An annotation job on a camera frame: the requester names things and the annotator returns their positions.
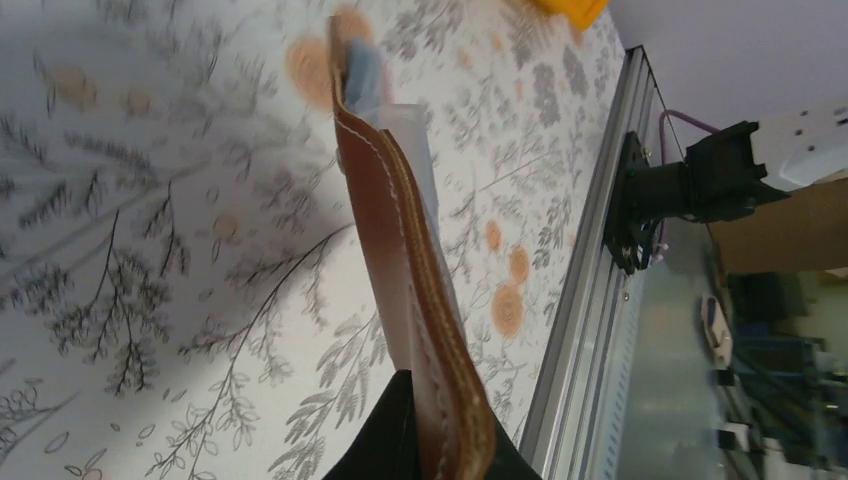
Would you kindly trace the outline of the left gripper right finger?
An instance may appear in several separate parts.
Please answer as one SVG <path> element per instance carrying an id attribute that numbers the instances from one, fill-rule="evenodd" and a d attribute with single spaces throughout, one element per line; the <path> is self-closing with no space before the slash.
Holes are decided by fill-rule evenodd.
<path id="1" fill-rule="evenodd" d="M 541 480 L 521 456 L 499 420 L 495 421 L 495 443 L 490 480 Z"/>

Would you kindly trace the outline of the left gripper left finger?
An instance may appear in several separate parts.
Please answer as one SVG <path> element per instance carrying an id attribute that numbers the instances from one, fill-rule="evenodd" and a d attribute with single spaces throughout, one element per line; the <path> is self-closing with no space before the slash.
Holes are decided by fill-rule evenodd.
<path id="1" fill-rule="evenodd" d="M 392 376 L 373 411 L 325 480 L 418 480 L 418 435 L 411 372 Z"/>

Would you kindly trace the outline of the brown leather card holder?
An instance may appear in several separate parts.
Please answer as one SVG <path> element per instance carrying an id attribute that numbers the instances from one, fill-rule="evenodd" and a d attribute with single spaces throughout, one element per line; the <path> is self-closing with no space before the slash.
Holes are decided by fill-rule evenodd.
<path id="1" fill-rule="evenodd" d="M 495 419 L 441 249 L 400 144 L 344 104 L 349 49 L 338 15 L 328 40 L 339 165 L 390 356 L 411 376 L 421 472 L 482 479 L 496 452 Z"/>

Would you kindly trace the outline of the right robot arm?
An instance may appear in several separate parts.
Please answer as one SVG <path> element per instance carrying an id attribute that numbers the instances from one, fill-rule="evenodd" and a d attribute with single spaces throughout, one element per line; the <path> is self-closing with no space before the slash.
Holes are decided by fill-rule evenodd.
<path id="1" fill-rule="evenodd" d="M 638 223 L 732 221 L 847 168 L 847 100 L 839 98 L 724 129 L 677 110 L 705 131 L 680 162 L 624 172 L 620 205 Z"/>

